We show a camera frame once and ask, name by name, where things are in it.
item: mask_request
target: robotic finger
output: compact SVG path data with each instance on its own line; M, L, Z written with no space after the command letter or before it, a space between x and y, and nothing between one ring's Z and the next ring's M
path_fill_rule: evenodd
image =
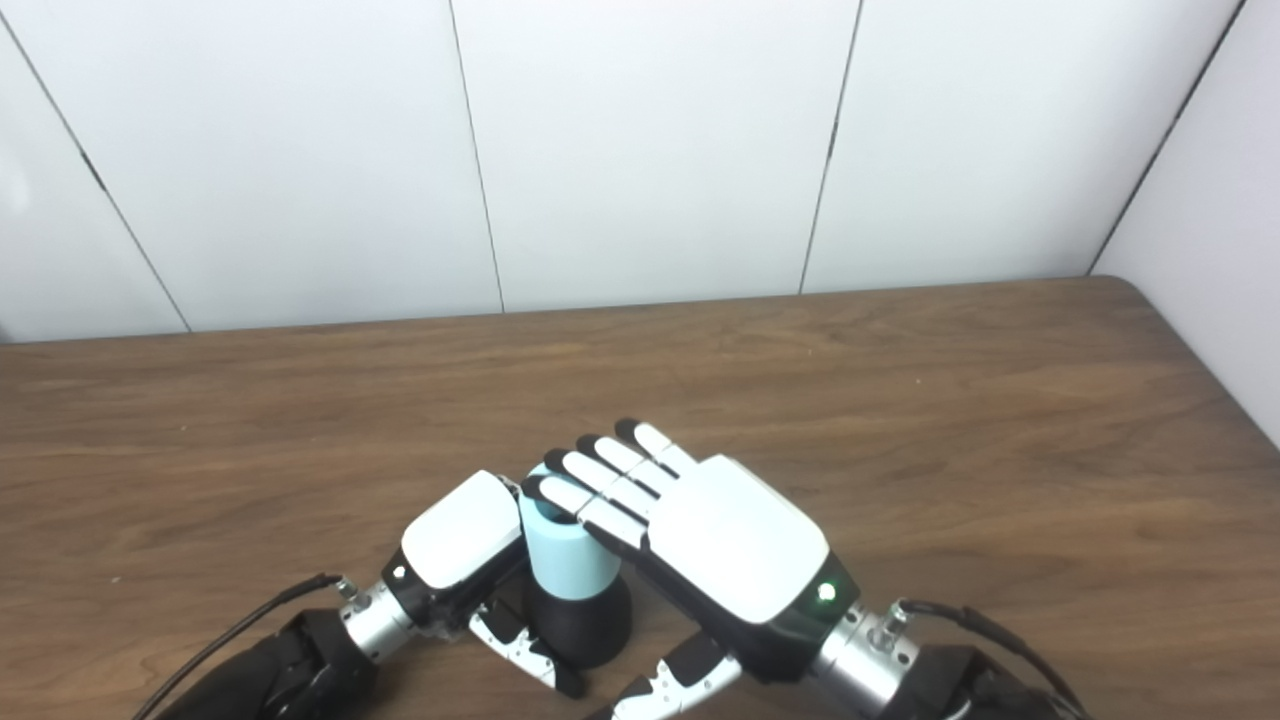
M658 661L653 678L636 678L612 705L585 720L666 720L731 685L742 667L705 633Z

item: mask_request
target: black fingertip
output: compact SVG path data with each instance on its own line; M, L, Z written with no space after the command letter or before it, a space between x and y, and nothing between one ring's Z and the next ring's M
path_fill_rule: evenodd
M724 655L705 630L699 630L667 653L663 661L667 662L667 669L677 683L691 688L710 675L712 670L724 660Z
M529 652L535 655L541 655L547 660L552 661L552 666L556 669L556 692L570 697L572 700L582 700L586 694L586 680L582 679L576 671L564 665L564 661L556 656L556 651L552 650L547 641L539 638L529 646Z
M586 680L581 675L564 667L562 664L556 665L556 692L571 700L582 700L586 696ZM605 707L609 715L605 717L612 717L613 708Z
M631 684L627 685L621 694L618 694L618 700L614 701L614 705L627 698L644 697L646 694L653 694L653 683L649 682L649 678L637 675L636 679L631 680Z
M630 442L631 445L640 445L636 442L636 428L640 427L640 420L635 418L622 418L617 423L613 423L613 434Z
M526 496L534 500L549 502L547 500L547 496L543 495L543 480L545 479L547 475L529 475L527 478L524 479L524 482L520 483L520 492L525 493Z
M556 450L548 451L547 455L543 456L543 462L547 464L547 468L552 473L558 473L561 475L570 475L568 470L564 469L564 457L568 455L568 452L570 451L562 447L557 447Z
M577 442L573 445L575 447L577 447L577 451L581 452L582 455L588 455L590 457L599 457L599 455L595 452L595 443L599 439L600 436L591 433L577 438Z

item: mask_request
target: wooden table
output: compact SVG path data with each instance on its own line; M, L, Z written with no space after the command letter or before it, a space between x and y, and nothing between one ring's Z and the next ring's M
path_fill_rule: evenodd
M0 715L128 717L279 588L374 579L474 470L622 415L778 487L873 606L1006 621L1100 720L1280 714L1280 455L1096 278L3 347ZM632 588L593 701L424 641L371 717L581 717L690 632ZM833 714L741 682L692 716Z

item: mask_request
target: robotic hand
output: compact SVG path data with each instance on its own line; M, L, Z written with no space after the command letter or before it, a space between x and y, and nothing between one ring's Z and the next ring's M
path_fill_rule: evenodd
M344 720L365 710L378 667L415 635L468 628L543 684L581 697L582 682L532 638L494 591L527 565L518 488L479 471L410 523L381 578L360 591L319 575L232 628L188 662L134 716L145 717L191 669L273 607L337 584L340 610L303 610L275 634L232 656L166 707L159 720Z
M869 720L1087 717L1061 678L1016 635L970 609L899 601L884 615L818 525L723 455L696 461L657 428L621 420L547 455L549 475L524 492L571 515L630 560L701 630L590 720L660 720L719 692L744 671L762 683L812 680ZM947 618L1015 653L1055 692L1028 688L970 646L919 647L914 614Z

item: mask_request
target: white wall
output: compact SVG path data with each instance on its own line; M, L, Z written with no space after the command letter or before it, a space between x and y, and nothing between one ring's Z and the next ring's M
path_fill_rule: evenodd
M183 331L0 26L0 342Z
M1235 1L0 13L201 331L1079 274ZM74 149L41 108L40 132ZM46 211L68 223L110 208L86 177L26 176L76 206ZM63 246L0 245L0 273L26 281L10 295L92 309L18 337L169 328L120 300L154 297L150 272L110 281L128 318L96 275L49 292L102 247L143 258L92 217ZM19 313L4 292L0 318Z
M508 309L796 292L856 3L454 8Z
M1133 282L1280 445L1280 3L1244 5L1094 272Z
M1236 0L865 0L806 292L1087 272Z
M3 0L192 328L499 310L447 0Z

